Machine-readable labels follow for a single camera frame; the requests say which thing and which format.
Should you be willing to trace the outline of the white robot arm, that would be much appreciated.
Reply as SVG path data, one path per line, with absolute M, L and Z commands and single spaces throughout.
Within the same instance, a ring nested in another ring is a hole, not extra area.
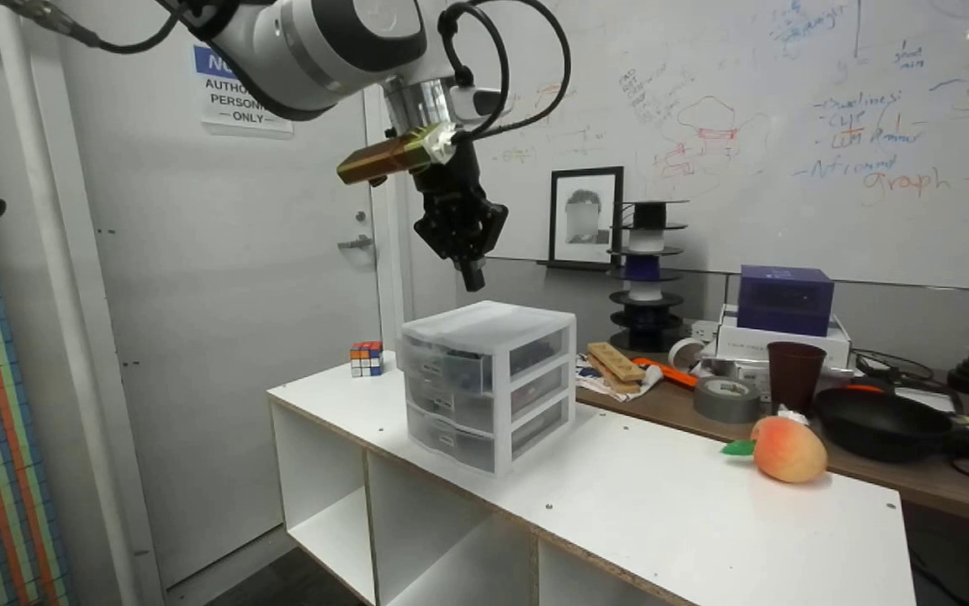
M 494 248 L 510 208 L 482 190 L 476 140 L 506 110 L 510 88 L 479 88 L 453 51 L 473 0 L 159 0 L 166 22 L 115 44 L 54 0 L 0 0 L 0 6 L 109 54 L 146 54 L 174 28 L 201 39 L 250 90 L 287 121 L 312 121 L 344 98 L 382 88 L 392 129 L 350 153 L 338 175 L 348 186 L 384 186 L 411 172 L 424 194 L 415 233 L 448 258 L 467 290 L 485 286 L 482 258 Z

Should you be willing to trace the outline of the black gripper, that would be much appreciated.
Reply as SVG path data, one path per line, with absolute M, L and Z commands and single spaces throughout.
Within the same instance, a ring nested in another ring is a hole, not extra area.
M 415 186 L 424 194 L 424 214 L 415 233 L 459 266 L 467 293 L 485 290 L 482 258 L 494 248 L 510 208 L 482 190 L 476 140 L 459 136 L 453 158 L 418 172 Z

